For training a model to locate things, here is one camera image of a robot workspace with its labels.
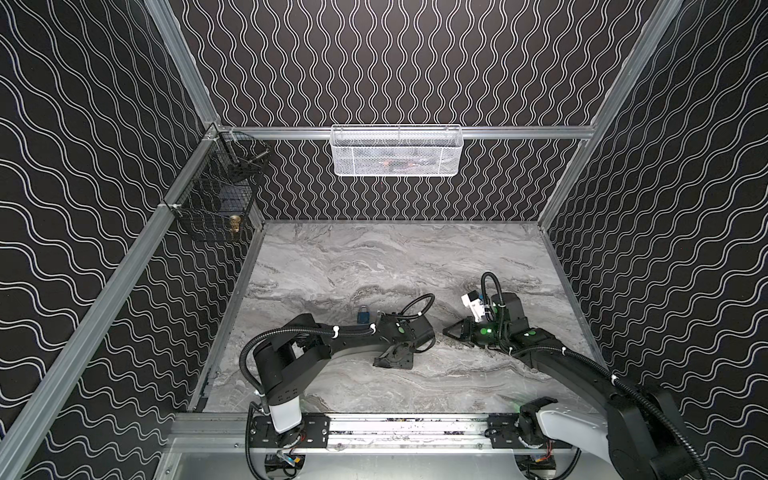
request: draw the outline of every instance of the black wire basket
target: black wire basket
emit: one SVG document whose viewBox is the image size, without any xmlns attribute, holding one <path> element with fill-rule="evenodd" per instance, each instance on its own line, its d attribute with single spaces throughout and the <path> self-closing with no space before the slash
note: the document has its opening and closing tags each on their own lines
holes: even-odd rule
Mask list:
<svg viewBox="0 0 768 480">
<path fill-rule="evenodd" d="M 193 240 L 207 243 L 248 242 L 253 236 L 250 211 L 256 181 L 269 160 L 261 144 L 247 156 L 236 156 L 214 146 L 182 193 L 179 206 L 171 208 Z"/>
</svg>

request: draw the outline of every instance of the white object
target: white object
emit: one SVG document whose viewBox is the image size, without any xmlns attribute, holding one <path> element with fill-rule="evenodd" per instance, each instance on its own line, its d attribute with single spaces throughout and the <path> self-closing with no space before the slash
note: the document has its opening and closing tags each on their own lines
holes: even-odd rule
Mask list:
<svg viewBox="0 0 768 480">
<path fill-rule="evenodd" d="M 551 403 L 541 407 L 536 418 L 545 436 L 576 445 L 613 465 L 608 452 L 608 422 L 602 415 L 576 412 Z"/>
<path fill-rule="evenodd" d="M 333 125 L 333 170 L 341 177 L 453 177 L 460 125 Z"/>
<path fill-rule="evenodd" d="M 279 405 L 270 405 L 270 415 L 275 432 L 283 433 L 301 423 L 299 397 Z"/>
<path fill-rule="evenodd" d="M 475 317 L 475 323 L 480 323 L 485 319 L 485 306 L 482 303 L 482 300 L 479 298 L 470 300 L 469 294 L 462 296 L 462 302 L 464 303 L 464 306 L 469 308 L 472 311 L 472 315 Z"/>
</svg>

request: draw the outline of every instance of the gray marble tabletop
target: gray marble tabletop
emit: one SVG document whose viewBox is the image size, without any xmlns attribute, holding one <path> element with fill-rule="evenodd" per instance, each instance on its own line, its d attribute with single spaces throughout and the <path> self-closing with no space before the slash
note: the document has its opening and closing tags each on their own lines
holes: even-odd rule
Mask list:
<svg viewBox="0 0 768 480">
<path fill-rule="evenodd" d="M 461 296 L 490 270 L 517 293 L 532 326 L 590 355 L 538 228 L 516 223 L 270 223 L 205 408 L 245 412 L 254 399 L 237 358 L 251 337 L 299 313 L 319 323 L 353 324 L 361 305 L 400 310 L 437 296 L 427 317 L 437 343 L 413 370 L 378 369 L 371 359 L 330 362 L 305 391 L 310 412 L 515 412 L 540 396 L 590 407 L 559 382 L 501 353 L 442 335 L 470 315 Z"/>
</svg>

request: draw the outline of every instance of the patterned wallpaper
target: patterned wallpaper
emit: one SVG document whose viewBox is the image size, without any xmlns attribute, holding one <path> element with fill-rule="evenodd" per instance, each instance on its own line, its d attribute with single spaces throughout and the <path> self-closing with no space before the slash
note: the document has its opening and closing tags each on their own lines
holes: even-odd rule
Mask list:
<svg viewBox="0 0 768 480">
<path fill-rule="evenodd" d="M 195 243 L 174 223 L 23 478 L 152 478 L 216 338 L 247 237 Z"/>
<path fill-rule="evenodd" d="M 252 150 L 235 135 L 235 154 Z M 337 177 L 327 141 L 279 141 L 257 203 L 271 220 L 536 221 L 577 144 L 466 141 L 454 177 Z"/>
<path fill-rule="evenodd" d="M 204 131 L 140 0 L 0 0 L 0 438 Z"/>
<path fill-rule="evenodd" d="M 654 0 L 170 0 L 222 122 L 583 125 Z"/>
<path fill-rule="evenodd" d="M 687 0 L 550 235 L 608 365 L 768 478 L 768 2 Z"/>
</svg>

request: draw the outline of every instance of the white mesh basket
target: white mesh basket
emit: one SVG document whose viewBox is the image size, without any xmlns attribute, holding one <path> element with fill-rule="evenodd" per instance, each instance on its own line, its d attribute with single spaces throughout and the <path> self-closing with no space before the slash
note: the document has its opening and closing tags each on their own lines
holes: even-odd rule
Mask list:
<svg viewBox="0 0 768 480">
<path fill-rule="evenodd" d="M 341 177 L 453 177 L 459 125 L 333 125 L 333 170 Z"/>
</svg>

